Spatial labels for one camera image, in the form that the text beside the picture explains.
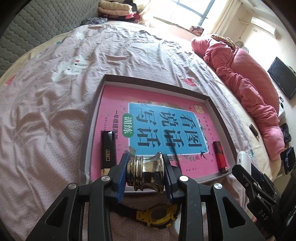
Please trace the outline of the red and black lighter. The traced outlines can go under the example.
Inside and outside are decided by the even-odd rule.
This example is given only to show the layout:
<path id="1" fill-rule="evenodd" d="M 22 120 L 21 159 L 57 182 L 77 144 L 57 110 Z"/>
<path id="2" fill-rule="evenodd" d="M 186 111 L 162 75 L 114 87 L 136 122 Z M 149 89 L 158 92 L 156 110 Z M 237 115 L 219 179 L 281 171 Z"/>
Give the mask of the red and black lighter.
<path id="1" fill-rule="evenodd" d="M 219 172 L 221 174 L 228 173 L 227 163 L 226 163 L 226 159 L 224 156 L 224 152 L 223 152 L 221 143 L 219 141 L 214 141 L 213 148 L 214 148 Z"/>

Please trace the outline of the stack of folded clothes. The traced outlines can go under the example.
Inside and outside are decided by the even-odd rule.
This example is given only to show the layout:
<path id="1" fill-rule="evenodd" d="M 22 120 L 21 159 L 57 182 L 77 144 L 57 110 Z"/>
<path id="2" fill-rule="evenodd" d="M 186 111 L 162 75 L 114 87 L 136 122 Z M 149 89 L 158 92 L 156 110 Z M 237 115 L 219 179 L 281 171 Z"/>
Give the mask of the stack of folded clothes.
<path id="1" fill-rule="evenodd" d="M 139 10 L 133 1 L 99 1 L 100 18 L 110 21 L 137 23 L 140 20 Z"/>

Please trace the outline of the red pink quilt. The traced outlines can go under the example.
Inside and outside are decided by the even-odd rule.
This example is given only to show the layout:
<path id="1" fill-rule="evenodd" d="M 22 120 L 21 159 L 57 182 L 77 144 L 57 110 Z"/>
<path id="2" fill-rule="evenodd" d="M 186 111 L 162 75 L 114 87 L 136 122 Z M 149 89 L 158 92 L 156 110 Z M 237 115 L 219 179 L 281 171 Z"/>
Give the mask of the red pink quilt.
<path id="1" fill-rule="evenodd" d="M 278 93 L 267 72 L 230 39 L 217 35 L 195 37 L 191 45 L 253 118 L 270 160 L 275 161 L 285 144 L 279 126 Z"/>

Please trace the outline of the pink patterned bed sheet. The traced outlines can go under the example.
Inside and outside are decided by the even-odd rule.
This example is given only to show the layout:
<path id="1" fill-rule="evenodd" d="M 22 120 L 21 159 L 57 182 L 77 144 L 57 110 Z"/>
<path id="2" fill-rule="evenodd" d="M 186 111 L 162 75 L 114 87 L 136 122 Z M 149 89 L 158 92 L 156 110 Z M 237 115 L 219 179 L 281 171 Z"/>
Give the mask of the pink patterned bed sheet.
<path id="1" fill-rule="evenodd" d="M 83 131 L 103 75 L 189 88 L 213 99 L 237 151 L 252 151 L 247 113 L 191 50 L 132 24 L 81 26 L 8 76 L 1 86 L 1 219 L 25 240 L 68 183 L 79 181 Z"/>

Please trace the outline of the grey cardboard box tray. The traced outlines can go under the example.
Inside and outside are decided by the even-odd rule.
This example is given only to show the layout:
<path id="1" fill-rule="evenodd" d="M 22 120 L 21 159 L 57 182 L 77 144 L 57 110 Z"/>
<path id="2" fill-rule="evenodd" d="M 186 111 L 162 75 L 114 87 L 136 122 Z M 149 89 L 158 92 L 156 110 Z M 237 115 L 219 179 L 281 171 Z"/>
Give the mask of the grey cardboard box tray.
<path id="1" fill-rule="evenodd" d="M 221 176 L 214 152 L 219 141 L 231 170 L 237 152 L 210 97 L 156 81 L 104 75 L 93 97 L 83 133 L 79 181 L 88 184 L 101 176 L 102 132 L 112 132 L 116 157 L 151 157 L 157 152 L 178 156 L 182 173 L 208 182 Z"/>

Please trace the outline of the grey quilted headboard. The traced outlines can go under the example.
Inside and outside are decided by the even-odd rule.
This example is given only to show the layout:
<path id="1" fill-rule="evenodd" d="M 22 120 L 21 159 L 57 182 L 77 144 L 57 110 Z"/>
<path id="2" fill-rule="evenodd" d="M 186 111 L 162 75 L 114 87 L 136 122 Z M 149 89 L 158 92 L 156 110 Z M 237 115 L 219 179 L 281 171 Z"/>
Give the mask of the grey quilted headboard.
<path id="1" fill-rule="evenodd" d="M 98 1 L 30 1 L 1 37 L 1 75 L 23 54 L 98 16 Z"/>

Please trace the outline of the white air conditioner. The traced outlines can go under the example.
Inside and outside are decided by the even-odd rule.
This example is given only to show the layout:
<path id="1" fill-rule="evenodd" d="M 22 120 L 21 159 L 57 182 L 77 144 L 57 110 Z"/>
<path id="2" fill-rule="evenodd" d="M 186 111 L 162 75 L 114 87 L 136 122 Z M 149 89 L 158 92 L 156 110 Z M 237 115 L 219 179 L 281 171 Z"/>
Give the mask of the white air conditioner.
<path id="1" fill-rule="evenodd" d="M 261 20 L 261 19 L 258 19 L 256 17 L 252 17 L 251 19 L 251 23 L 259 28 L 261 28 L 262 30 L 268 32 L 269 34 L 271 34 L 272 36 L 274 36 L 276 39 L 278 39 L 279 37 L 279 32 L 278 30 L 273 27 L 272 25 L 270 25 L 269 23 Z"/>

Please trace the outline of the black and yellow wristwatch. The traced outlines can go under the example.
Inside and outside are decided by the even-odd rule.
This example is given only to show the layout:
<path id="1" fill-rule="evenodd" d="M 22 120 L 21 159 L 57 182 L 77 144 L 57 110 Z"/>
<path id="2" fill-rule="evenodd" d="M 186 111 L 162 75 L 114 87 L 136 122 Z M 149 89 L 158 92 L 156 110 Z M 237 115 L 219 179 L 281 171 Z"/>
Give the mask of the black and yellow wristwatch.
<path id="1" fill-rule="evenodd" d="M 172 166 L 172 168 L 176 178 L 176 193 L 178 191 L 177 179 L 181 173 L 178 167 Z M 177 219 L 180 207 L 180 202 L 173 200 L 169 204 L 156 205 L 142 211 L 125 206 L 116 201 L 114 204 L 111 204 L 110 209 L 121 216 L 138 221 L 147 227 L 161 230 L 171 226 L 171 224 Z"/>

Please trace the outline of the black television screen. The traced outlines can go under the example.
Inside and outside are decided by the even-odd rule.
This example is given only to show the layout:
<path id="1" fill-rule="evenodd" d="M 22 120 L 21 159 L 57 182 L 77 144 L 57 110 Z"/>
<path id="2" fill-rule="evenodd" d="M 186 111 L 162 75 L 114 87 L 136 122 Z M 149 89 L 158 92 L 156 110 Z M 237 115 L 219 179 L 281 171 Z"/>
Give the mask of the black television screen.
<path id="1" fill-rule="evenodd" d="M 296 76 L 295 71 L 285 65 L 278 57 L 275 58 L 269 69 L 267 70 L 271 78 L 283 91 L 285 96 L 292 100 L 295 96 Z"/>

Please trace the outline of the pink and blue book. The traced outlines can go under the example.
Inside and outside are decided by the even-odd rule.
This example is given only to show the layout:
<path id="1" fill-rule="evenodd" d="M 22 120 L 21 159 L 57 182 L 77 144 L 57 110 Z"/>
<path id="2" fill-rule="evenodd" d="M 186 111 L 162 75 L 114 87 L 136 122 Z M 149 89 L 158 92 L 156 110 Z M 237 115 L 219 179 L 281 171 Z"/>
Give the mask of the pink and blue book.
<path id="1" fill-rule="evenodd" d="M 234 163 L 229 139 L 209 99 L 106 85 L 93 140 L 91 180 L 101 176 L 101 131 L 115 132 L 117 159 L 123 153 L 150 157 L 162 152 L 195 179 L 219 173 L 214 141 L 221 143 L 227 167 Z"/>

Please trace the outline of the shiny metal ring fitting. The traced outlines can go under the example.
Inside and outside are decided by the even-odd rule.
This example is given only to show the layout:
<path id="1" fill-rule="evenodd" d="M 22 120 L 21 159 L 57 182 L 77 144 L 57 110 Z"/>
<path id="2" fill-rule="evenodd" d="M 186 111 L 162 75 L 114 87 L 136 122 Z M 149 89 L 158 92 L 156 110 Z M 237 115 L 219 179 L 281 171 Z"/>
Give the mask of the shiny metal ring fitting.
<path id="1" fill-rule="evenodd" d="M 161 152 L 153 157 L 132 157 L 126 167 L 126 183 L 135 191 L 145 189 L 162 193 L 164 190 L 164 158 Z"/>

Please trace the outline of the window with blue frame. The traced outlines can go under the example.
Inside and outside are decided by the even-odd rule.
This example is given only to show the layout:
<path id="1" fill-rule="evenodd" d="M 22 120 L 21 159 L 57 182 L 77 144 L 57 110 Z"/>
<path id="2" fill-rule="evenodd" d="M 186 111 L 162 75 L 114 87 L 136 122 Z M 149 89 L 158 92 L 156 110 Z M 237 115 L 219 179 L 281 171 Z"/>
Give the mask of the window with blue frame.
<path id="1" fill-rule="evenodd" d="M 152 1 L 150 11 L 152 17 L 182 27 L 201 26 L 214 3 L 215 1 Z"/>

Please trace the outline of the white earbuds case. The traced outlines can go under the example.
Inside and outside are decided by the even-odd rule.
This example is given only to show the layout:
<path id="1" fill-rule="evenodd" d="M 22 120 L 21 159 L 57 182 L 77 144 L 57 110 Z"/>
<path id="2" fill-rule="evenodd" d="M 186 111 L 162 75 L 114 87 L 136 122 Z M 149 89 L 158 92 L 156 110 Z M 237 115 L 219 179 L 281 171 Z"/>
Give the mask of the white earbuds case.
<path id="1" fill-rule="evenodd" d="M 251 175 L 251 159 L 245 151 L 240 151 L 237 155 L 236 164 L 243 168 Z"/>

